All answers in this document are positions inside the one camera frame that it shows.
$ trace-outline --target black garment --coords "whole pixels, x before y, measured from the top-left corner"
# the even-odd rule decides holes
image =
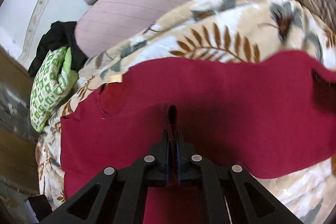
[[[49,50],[54,51],[60,47],[71,48],[71,69],[79,71],[87,61],[87,56],[76,44],[74,35],[76,21],[52,23],[50,30],[44,34],[37,46],[36,56],[28,69],[30,77],[35,77]]]

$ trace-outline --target brown fern print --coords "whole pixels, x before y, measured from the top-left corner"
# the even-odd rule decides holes
[[[327,35],[327,39],[328,39],[326,47],[327,48],[335,47],[335,45],[336,45],[336,34],[329,29],[324,29],[324,31],[325,31],[325,34]]]
[[[38,173],[39,173],[39,180],[40,180],[40,181],[41,181],[41,179],[42,179],[43,169],[44,169],[44,163],[42,163],[42,164],[39,165],[39,167],[38,167]]]
[[[78,94],[79,101],[81,101],[84,98],[84,95],[87,90],[93,91],[92,89],[89,89],[88,85],[90,84],[91,80],[95,77],[96,77],[95,75],[91,76],[90,79],[77,91],[76,94]]]
[[[334,177],[336,177],[336,156],[331,158],[331,170]]]
[[[67,102],[67,104],[65,105],[63,111],[62,111],[62,116],[66,116],[66,115],[69,115],[69,114],[72,114],[73,113],[73,110],[71,109],[71,100],[69,100]]]
[[[65,202],[65,195],[64,195],[64,192],[61,191],[59,192],[61,195],[57,198],[58,201],[64,203]]]
[[[194,40],[185,37],[185,42],[177,41],[181,51],[170,51],[171,54],[189,59],[202,59],[219,61],[224,56],[230,56],[231,62],[260,62],[260,51],[255,43],[251,46],[247,37],[241,37],[237,32],[235,39],[231,39],[228,27],[225,27],[224,34],[221,34],[216,23],[213,24],[213,34],[216,46],[210,41],[209,31],[203,26],[203,37],[199,32],[191,29]]]
[[[61,122],[55,123],[55,128],[57,131],[62,132],[62,124]]]

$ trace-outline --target floral blanket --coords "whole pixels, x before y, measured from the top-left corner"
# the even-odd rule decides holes
[[[335,43],[336,35],[295,0],[193,0],[177,7],[138,35],[90,58],[80,70],[76,93],[51,116],[37,145],[41,194],[53,209],[65,201],[60,117],[130,67],[166,57],[258,63],[295,49],[336,69]],[[332,158],[259,181],[305,224],[322,223],[336,204],[335,162]]]

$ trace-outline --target green fabric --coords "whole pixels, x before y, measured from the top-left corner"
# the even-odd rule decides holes
[[[30,95],[30,120],[38,132],[78,79],[78,73],[71,70],[71,59],[70,48],[49,51],[36,74]]]

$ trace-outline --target red t-shirt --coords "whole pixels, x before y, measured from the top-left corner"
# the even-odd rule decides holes
[[[169,127],[169,104],[185,141],[217,165],[240,164],[259,178],[314,165],[336,154],[333,81],[336,73],[300,51],[260,64],[138,64],[122,83],[97,89],[61,119],[66,197],[103,168],[147,155]],[[150,189],[144,223],[199,223],[196,197],[194,189]]]

